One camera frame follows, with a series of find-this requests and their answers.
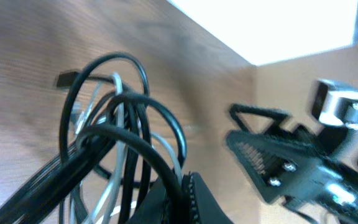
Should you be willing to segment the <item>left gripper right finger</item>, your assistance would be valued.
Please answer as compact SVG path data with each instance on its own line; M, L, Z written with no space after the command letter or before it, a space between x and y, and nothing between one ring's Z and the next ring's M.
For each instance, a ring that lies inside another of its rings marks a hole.
M175 210L162 181L158 180L153 184L139 209L127 222L129 224L232 224L199 173L184 175L182 190L186 196L186 204Z

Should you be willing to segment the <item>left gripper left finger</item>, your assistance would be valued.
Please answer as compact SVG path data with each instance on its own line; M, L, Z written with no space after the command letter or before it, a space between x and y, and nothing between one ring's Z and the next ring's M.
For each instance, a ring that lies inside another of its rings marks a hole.
M42 222L115 145L106 138L70 145L67 161L52 159L0 207L0 223Z

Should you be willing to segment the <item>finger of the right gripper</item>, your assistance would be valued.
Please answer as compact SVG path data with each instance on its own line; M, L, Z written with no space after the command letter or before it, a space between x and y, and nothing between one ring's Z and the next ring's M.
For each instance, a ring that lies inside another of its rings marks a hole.
M281 124L284 123L291 114L287 111L275 108L263 108L253 105L244 105L239 103L233 103L230 105L228 113L232 120L238 125L238 127L245 132L251 133L252 129L248 123L240 118L239 114L249 114L254 116L260 116L263 118L271 119L272 122L264 130L264 134L277 134L282 131Z

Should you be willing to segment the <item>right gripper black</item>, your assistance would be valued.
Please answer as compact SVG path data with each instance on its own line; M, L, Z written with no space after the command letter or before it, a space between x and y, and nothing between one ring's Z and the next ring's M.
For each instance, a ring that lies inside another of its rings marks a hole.
M341 223L358 223L358 170L339 161L357 137L349 127L313 134L299 124L278 136L231 130L226 144L265 203L285 197L284 207L293 212L317 203Z

